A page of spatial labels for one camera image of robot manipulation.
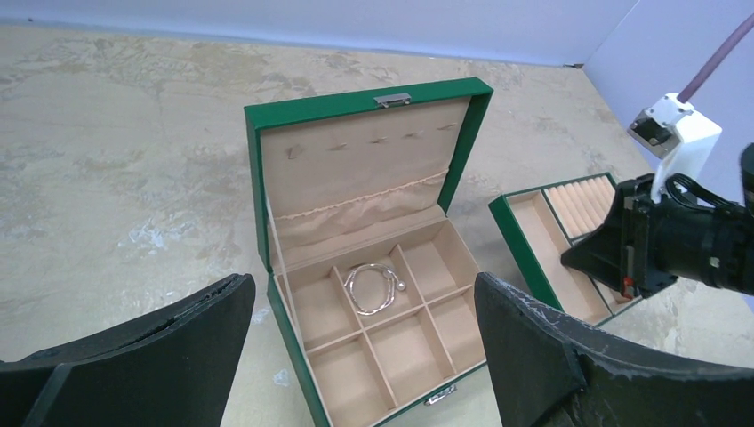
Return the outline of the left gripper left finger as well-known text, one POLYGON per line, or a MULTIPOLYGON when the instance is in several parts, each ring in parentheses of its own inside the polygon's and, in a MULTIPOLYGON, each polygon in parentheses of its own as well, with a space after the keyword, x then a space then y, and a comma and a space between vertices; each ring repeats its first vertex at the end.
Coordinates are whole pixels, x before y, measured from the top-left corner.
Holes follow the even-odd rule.
POLYGON ((217 426, 256 285, 229 275, 96 334, 1 365, 4 426, 217 426))

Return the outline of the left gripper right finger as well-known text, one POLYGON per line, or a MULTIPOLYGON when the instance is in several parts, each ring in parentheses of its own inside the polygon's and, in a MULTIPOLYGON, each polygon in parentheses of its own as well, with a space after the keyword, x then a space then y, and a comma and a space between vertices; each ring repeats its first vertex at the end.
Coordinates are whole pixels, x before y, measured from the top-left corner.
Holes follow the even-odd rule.
POLYGON ((495 275, 474 299, 505 426, 750 426, 753 372, 630 342, 495 275))

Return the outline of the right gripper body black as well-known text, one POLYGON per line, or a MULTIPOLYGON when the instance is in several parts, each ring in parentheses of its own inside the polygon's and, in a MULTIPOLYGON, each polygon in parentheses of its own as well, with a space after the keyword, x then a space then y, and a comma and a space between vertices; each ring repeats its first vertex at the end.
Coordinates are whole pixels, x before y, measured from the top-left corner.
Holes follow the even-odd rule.
POLYGON ((753 295, 753 175, 741 175, 744 204, 706 190, 682 173, 649 209, 648 266, 677 278, 753 295))

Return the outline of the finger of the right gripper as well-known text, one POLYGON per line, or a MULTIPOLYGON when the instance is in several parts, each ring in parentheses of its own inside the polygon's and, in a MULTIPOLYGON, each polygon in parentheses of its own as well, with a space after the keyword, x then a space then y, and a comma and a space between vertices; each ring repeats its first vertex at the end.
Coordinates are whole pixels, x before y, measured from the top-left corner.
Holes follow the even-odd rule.
POLYGON ((626 197, 616 197, 605 221, 560 255, 563 266, 578 270, 609 289, 633 289, 634 229, 626 197))

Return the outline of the green jewelry box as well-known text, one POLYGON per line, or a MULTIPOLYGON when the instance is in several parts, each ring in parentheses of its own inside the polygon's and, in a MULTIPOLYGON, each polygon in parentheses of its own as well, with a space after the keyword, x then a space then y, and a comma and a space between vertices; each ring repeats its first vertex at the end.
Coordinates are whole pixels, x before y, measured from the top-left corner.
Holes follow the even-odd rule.
POLYGON ((268 298, 315 425, 382 425, 485 365, 447 210, 492 95, 465 77, 245 107, 268 298))

